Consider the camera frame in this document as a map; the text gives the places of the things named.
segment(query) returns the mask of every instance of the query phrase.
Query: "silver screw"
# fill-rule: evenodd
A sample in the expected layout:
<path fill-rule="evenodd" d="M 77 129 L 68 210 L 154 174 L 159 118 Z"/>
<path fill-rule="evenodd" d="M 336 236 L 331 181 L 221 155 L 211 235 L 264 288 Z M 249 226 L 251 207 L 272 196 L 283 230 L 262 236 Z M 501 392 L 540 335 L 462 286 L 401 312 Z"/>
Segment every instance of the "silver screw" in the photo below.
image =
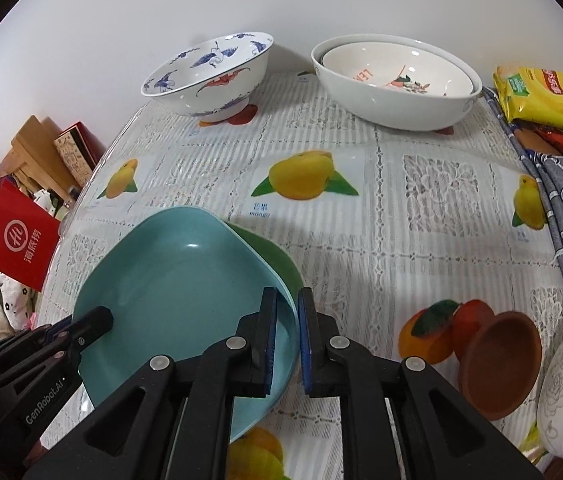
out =
<path fill-rule="evenodd" d="M 405 360 L 405 367 L 414 372 L 421 372 L 426 368 L 426 361 L 421 357 L 409 357 Z"/>
<path fill-rule="evenodd" d="M 165 355 L 156 355 L 150 360 L 149 364 L 150 367 L 153 368 L 153 370 L 159 371 L 167 368 L 170 364 L 170 361 Z"/>
<path fill-rule="evenodd" d="M 351 340 L 343 335 L 336 335 L 330 338 L 330 346 L 337 350 L 343 350 L 351 345 Z"/>
<path fill-rule="evenodd" d="M 226 339 L 226 346 L 231 350 L 241 350 L 246 346 L 246 340 L 243 337 L 234 335 Z"/>

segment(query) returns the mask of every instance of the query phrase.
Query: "blue and white porcelain bowl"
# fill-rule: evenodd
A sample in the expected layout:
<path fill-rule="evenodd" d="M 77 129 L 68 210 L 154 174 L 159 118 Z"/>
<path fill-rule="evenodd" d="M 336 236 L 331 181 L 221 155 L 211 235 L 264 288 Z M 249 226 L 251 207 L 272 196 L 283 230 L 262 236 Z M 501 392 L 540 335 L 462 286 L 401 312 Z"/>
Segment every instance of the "blue and white porcelain bowl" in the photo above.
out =
<path fill-rule="evenodd" d="M 142 85 L 178 115 L 216 123 L 246 108 L 262 82 L 273 37 L 240 32 L 200 43 L 165 62 Z"/>

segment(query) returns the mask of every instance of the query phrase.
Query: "bowl foot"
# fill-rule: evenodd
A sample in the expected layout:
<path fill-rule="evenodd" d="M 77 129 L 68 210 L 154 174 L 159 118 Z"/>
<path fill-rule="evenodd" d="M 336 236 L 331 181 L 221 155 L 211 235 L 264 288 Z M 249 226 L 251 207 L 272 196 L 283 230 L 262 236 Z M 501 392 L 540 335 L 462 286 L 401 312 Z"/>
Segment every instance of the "bowl foot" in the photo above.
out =
<path fill-rule="evenodd" d="M 234 104 L 225 110 L 220 110 L 210 115 L 204 115 L 204 117 L 200 117 L 200 121 L 205 123 L 219 123 L 220 121 L 225 121 L 226 119 L 231 118 L 233 115 L 237 115 L 241 110 L 248 106 L 249 98 L 245 98 L 243 101 L 240 101 L 237 104 Z"/>

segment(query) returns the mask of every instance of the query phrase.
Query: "green label on bag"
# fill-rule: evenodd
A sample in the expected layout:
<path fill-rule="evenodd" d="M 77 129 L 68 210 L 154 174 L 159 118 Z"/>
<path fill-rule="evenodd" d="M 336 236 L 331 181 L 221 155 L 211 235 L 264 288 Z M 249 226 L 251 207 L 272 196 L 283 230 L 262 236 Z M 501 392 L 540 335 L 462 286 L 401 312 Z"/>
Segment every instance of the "green label on bag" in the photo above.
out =
<path fill-rule="evenodd" d="M 524 81 L 519 74 L 515 74 L 514 76 L 509 77 L 508 83 L 511 84 L 511 88 L 513 89 L 513 93 L 515 95 L 521 95 L 524 97 L 530 95 L 530 92 L 528 92 L 528 89 L 526 88 L 526 85 L 524 84 Z"/>

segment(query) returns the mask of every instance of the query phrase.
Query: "red paper bag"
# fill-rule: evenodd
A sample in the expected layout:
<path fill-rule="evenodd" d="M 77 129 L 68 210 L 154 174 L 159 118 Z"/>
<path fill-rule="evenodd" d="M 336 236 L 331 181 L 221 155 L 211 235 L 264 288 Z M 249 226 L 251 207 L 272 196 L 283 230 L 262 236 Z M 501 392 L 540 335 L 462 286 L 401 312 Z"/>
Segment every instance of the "red paper bag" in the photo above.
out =
<path fill-rule="evenodd" d="M 42 290 L 60 240 L 60 222 L 13 184 L 0 186 L 0 271 Z"/>

